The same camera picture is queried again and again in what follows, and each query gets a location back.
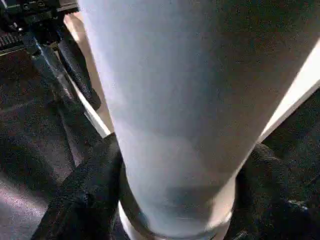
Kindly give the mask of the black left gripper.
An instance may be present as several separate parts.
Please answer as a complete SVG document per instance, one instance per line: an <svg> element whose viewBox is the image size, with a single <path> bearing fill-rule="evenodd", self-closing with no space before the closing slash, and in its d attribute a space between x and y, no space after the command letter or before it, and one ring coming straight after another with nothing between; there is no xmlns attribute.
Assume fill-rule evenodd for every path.
<svg viewBox="0 0 320 240"><path fill-rule="evenodd" d="M2 0L0 54L21 49L23 42L20 34L30 26L78 10L76 0ZM39 47L31 58L46 83L65 105L75 105L75 90L69 74L85 99L97 110L101 106L101 100L92 87L86 60L78 44L74 40L62 39L58 43L58 54L61 61L52 48Z"/></svg>

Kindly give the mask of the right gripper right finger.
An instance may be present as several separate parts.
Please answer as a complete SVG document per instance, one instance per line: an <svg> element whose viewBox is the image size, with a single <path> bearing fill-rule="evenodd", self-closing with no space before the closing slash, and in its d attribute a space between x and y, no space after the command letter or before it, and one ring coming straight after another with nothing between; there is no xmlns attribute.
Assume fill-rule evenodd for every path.
<svg viewBox="0 0 320 240"><path fill-rule="evenodd" d="M274 152L258 143L236 177L231 240L318 240L320 198L310 197Z"/></svg>

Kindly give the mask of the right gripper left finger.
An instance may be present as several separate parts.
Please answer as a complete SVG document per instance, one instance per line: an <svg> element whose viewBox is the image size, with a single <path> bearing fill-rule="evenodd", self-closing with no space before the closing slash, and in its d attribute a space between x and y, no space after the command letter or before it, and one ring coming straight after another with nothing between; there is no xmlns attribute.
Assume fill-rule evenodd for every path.
<svg viewBox="0 0 320 240"><path fill-rule="evenodd" d="M63 181L31 239L109 240L122 164L112 133Z"/></svg>

